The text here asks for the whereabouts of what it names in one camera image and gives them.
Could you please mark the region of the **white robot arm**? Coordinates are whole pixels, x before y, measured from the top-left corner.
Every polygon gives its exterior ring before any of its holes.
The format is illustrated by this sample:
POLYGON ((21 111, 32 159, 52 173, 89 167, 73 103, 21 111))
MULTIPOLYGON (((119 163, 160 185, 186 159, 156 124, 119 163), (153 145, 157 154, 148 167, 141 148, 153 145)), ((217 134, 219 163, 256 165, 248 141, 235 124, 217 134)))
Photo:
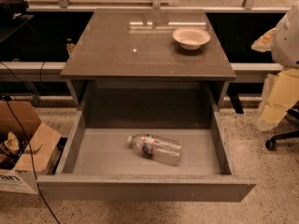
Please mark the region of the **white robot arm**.
POLYGON ((268 74, 263 83, 255 125, 261 131, 269 131, 277 127, 287 111, 299 102, 299 2, 251 48, 270 51, 272 60, 283 66, 276 75, 268 74))

